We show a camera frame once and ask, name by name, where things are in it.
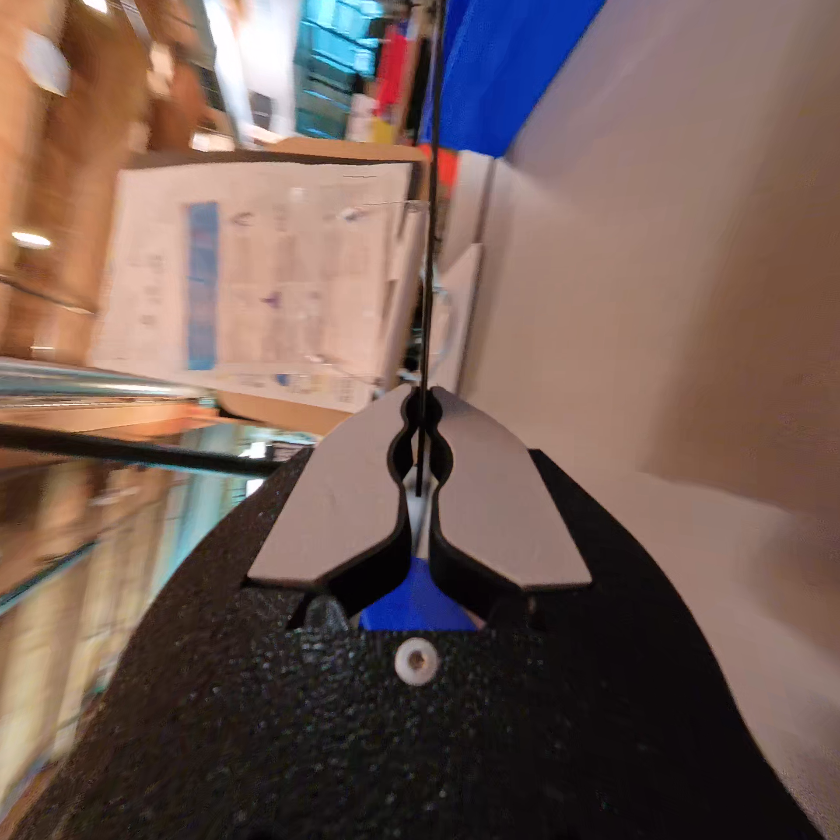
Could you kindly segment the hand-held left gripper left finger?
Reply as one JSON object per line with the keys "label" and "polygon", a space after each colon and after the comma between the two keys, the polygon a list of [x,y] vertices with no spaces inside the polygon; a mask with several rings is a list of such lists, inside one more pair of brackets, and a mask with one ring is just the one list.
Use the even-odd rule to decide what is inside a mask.
{"label": "hand-held left gripper left finger", "polygon": [[417,390],[403,384],[311,452],[247,582],[327,595],[347,616],[392,592],[412,564],[404,479],[413,467]]}

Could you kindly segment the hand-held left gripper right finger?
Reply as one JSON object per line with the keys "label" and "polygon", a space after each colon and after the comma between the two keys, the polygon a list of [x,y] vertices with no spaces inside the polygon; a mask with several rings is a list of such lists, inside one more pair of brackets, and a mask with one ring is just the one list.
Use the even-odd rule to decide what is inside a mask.
{"label": "hand-held left gripper right finger", "polygon": [[428,407],[436,586],[477,616],[589,588],[592,573],[520,438],[441,386]]}

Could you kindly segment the black plate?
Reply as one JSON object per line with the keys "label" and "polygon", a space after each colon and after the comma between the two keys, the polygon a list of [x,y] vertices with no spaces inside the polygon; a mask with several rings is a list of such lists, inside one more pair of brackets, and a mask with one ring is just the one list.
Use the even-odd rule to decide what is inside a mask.
{"label": "black plate", "polygon": [[417,428],[416,477],[415,497],[421,499],[424,493],[424,462],[426,453],[426,417],[427,395],[429,380],[430,341],[432,331],[432,314],[434,298],[434,248],[437,232],[438,215],[438,166],[439,166],[439,132],[440,109],[442,103],[443,82],[445,74],[445,21],[447,15],[447,1],[434,3],[434,63],[430,67],[430,81],[432,84],[432,110],[428,123],[429,148],[431,152],[429,189],[428,189],[428,222],[425,263],[423,273],[423,316],[421,365],[419,384],[419,422]]}

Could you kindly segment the grey desk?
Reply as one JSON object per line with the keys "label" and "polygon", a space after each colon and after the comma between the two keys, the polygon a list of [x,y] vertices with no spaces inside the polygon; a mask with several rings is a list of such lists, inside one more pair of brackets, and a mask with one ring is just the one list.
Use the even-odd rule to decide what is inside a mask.
{"label": "grey desk", "polygon": [[498,164],[462,393],[686,601],[838,838],[838,2],[606,2]]}

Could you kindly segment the black metal bar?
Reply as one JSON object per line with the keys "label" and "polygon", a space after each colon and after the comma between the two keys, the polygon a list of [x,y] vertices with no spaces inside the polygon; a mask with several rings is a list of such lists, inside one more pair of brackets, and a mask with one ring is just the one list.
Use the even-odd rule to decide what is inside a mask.
{"label": "black metal bar", "polygon": [[172,445],[122,441],[111,437],[1,425],[1,446],[21,452],[71,459],[99,459],[127,466],[167,469],[201,475],[268,478],[282,464],[266,458],[244,458]]}

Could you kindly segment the chrome metal pole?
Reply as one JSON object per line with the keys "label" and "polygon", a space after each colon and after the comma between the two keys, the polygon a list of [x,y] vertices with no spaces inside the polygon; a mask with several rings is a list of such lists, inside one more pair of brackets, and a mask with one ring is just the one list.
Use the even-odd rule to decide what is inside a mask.
{"label": "chrome metal pole", "polygon": [[8,357],[1,359],[1,393],[2,396],[148,397],[174,400],[214,398],[212,389],[199,385]]}

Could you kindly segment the teal storage rack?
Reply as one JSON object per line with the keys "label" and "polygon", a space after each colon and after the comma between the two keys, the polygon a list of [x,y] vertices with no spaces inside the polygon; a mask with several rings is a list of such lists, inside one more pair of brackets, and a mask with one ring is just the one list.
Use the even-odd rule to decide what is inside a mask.
{"label": "teal storage rack", "polygon": [[293,60],[297,134],[344,137],[356,89],[374,74],[383,12],[369,1],[301,3]]}

